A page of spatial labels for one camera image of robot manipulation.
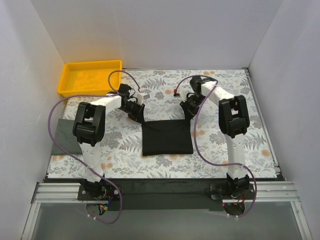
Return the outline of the black t shirt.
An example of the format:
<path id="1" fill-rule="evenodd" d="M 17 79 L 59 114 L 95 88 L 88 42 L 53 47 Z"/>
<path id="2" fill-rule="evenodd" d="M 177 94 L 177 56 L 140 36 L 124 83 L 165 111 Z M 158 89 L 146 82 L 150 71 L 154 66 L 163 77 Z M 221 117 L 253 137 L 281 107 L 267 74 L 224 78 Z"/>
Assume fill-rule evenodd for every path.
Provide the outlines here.
<path id="1" fill-rule="evenodd" d="M 191 155 L 194 153 L 191 137 L 191 119 L 194 117 L 181 106 L 183 119 L 146 121 L 142 127 L 142 155 Z"/>

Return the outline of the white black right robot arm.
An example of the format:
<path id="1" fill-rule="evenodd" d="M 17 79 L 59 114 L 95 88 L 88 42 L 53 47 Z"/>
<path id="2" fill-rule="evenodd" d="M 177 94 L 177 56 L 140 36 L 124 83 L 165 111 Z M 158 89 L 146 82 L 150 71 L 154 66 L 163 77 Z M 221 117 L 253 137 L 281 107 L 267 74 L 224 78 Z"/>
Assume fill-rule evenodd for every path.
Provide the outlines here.
<path id="1" fill-rule="evenodd" d="M 248 174 L 252 172 L 245 166 L 245 135 L 250 126 L 249 113 L 246 98 L 243 95 L 233 95 L 223 88 L 218 87 L 219 81 L 205 75 L 191 75 L 182 80 L 190 79 L 189 84 L 193 93 L 179 92 L 177 86 L 174 96 L 181 96 L 180 106 L 188 120 L 195 118 L 193 127 L 193 139 L 196 152 L 199 157 L 212 166 L 228 167 L 226 183 L 218 189 L 219 194 L 226 194 L 232 199 L 237 199 L 250 187 Z M 218 106 L 218 124 L 224 134 L 228 163 L 209 162 L 200 153 L 196 139 L 196 126 L 200 111 L 206 100 L 210 100 Z"/>

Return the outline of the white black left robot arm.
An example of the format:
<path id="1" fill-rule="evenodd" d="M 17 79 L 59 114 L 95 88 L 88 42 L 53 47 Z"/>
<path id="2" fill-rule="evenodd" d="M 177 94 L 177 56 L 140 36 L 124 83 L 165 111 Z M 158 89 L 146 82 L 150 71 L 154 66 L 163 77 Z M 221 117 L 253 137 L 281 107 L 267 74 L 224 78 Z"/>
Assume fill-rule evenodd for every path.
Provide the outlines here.
<path id="1" fill-rule="evenodd" d="M 101 167 L 100 142 L 105 135 L 106 114 L 119 109 L 128 117 L 142 124 L 144 119 L 144 100 L 150 95 L 139 91 L 131 95 L 133 89 L 127 84 L 120 84 L 119 89 L 110 92 L 92 102 L 81 102 L 78 105 L 72 133 L 79 143 L 86 170 L 80 184 L 95 199 L 101 200 L 106 196 L 103 185 L 104 175 Z"/>

